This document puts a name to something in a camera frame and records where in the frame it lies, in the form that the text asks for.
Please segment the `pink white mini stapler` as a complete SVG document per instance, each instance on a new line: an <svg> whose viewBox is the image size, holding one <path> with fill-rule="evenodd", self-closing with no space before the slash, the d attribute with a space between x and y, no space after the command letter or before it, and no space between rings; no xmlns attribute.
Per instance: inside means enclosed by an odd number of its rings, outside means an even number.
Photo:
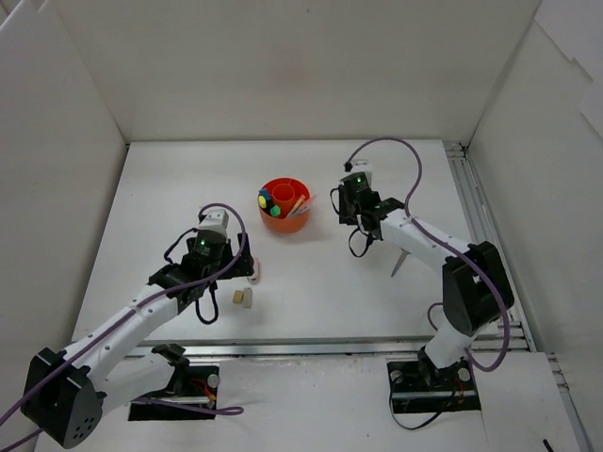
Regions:
<svg viewBox="0 0 603 452"><path fill-rule="evenodd" d="M253 259L253 274L248 277L250 284L258 284L261 279L261 265L258 259Z"/></svg>

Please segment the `long beige eraser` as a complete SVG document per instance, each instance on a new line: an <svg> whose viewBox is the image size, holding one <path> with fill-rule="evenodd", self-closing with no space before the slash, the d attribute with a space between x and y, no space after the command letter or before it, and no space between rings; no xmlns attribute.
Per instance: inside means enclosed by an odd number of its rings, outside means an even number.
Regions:
<svg viewBox="0 0 603 452"><path fill-rule="evenodd" d="M251 309L253 306L253 289L246 287L242 291L241 306L246 309Z"/></svg>

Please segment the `small tan eraser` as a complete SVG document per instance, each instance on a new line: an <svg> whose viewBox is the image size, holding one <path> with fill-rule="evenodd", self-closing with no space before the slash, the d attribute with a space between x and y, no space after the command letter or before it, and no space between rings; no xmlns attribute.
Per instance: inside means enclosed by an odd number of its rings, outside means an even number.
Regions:
<svg viewBox="0 0 603 452"><path fill-rule="evenodd" d="M233 303L241 305L244 301L245 293L243 290L236 290L233 294Z"/></svg>

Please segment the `green capped black highlighter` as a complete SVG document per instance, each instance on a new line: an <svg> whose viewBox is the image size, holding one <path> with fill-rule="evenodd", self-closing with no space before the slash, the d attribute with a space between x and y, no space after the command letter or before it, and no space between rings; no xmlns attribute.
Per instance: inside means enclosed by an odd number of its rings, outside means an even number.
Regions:
<svg viewBox="0 0 603 452"><path fill-rule="evenodd" d="M278 218L281 215L281 208L278 205L274 205L269 209L269 214L273 218Z"/></svg>

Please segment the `orange round compartment container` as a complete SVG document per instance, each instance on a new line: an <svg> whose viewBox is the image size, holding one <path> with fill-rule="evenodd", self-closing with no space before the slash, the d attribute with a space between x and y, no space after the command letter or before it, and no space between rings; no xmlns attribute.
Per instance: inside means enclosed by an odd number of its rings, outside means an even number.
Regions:
<svg viewBox="0 0 603 452"><path fill-rule="evenodd" d="M265 209L260 208L257 202L260 217L267 229L275 234L295 234L300 232L310 216L309 209L302 209L311 199L308 187L298 179L281 177L264 183L261 188L267 189L271 195L271 198L267 200L268 205ZM301 195L306 197L305 202L289 218L287 216L288 212ZM269 214L269 209L274 205L278 205L281 208L281 215L278 218L273 218Z"/></svg>

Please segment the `blue capped black highlighter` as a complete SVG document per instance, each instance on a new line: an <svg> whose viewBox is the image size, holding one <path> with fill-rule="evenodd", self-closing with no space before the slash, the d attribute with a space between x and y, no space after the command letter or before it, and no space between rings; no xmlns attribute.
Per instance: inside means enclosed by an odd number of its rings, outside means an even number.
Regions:
<svg viewBox="0 0 603 452"><path fill-rule="evenodd" d="M258 194L262 197L264 197L266 200L269 200L271 198L271 195L269 194L269 191L265 188L261 188L258 192Z"/></svg>

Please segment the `yellow clear gel pen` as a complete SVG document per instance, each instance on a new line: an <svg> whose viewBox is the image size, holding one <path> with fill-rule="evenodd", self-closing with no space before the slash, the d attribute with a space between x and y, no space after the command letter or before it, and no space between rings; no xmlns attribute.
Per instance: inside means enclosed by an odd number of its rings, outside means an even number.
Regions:
<svg viewBox="0 0 603 452"><path fill-rule="evenodd" d="M291 210L288 212L287 216L289 218L291 218L295 212L303 205L303 203L305 202L306 197L304 195L301 195L296 202L294 203L294 205L292 206Z"/></svg>

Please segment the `black handled scissors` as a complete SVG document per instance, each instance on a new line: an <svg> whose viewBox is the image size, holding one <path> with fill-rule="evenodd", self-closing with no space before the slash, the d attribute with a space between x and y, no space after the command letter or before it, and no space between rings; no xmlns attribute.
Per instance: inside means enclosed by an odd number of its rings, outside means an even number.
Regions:
<svg viewBox="0 0 603 452"><path fill-rule="evenodd" d="M395 263L392 272L390 274L391 278L394 278L395 275L399 272L401 266L404 264L405 260L407 259L409 255L409 252L407 250L401 250L399 258L397 260L397 262Z"/></svg>

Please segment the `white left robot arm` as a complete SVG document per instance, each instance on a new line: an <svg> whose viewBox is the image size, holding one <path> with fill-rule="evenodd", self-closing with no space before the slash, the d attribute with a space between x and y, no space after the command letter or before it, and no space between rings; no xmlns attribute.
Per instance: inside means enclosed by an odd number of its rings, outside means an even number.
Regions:
<svg viewBox="0 0 603 452"><path fill-rule="evenodd" d="M147 336L176 318L219 280L253 274L247 233L233 251L225 231L198 229L178 264L158 270L139 296L88 337L31 360L22 414L65 449L85 441L102 417L153 392L174 396L188 383L189 361L176 344L156 346L144 357L125 357Z"/></svg>

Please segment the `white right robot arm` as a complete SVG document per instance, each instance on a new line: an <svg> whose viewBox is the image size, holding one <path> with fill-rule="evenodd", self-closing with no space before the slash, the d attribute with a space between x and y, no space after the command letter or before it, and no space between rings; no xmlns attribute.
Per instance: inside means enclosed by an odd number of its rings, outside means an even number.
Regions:
<svg viewBox="0 0 603 452"><path fill-rule="evenodd" d="M429 388L441 386L449 379L450 368L468 355L477 335L500 319L504 336L499 357L480 367L486 372L495 370L508 350L508 311L514 306L497 247L488 241L460 240L412 216L404 202L383 200L363 171L341 179L337 192L334 209L339 222L362 234L367 247L375 241L390 243L441 274L444 319L419 353L419 381Z"/></svg>

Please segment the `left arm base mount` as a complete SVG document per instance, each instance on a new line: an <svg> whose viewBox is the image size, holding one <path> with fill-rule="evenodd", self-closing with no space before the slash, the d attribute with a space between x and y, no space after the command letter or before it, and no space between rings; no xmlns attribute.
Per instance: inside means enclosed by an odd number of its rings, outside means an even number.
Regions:
<svg viewBox="0 0 603 452"><path fill-rule="evenodd" d="M154 347L151 352L161 356L173 368L167 386L143 395L190 408L214 410L218 404L220 371L216 364L193 363L185 356L185 349L176 344ZM150 421L208 421L216 415L192 412L172 406L151 403L132 403L129 408L129 422Z"/></svg>

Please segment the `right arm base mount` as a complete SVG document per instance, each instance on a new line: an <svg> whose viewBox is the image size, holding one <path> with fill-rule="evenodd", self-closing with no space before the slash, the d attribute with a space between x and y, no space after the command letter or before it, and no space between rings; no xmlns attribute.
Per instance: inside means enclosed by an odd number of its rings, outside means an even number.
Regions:
<svg viewBox="0 0 603 452"><path fill-rule="evenodd" d="M465 358L438 369L420 350L415 360L390 361L386 369L390 413L407 431L426 428L447 413L481 410L477 384Z"/></svg>

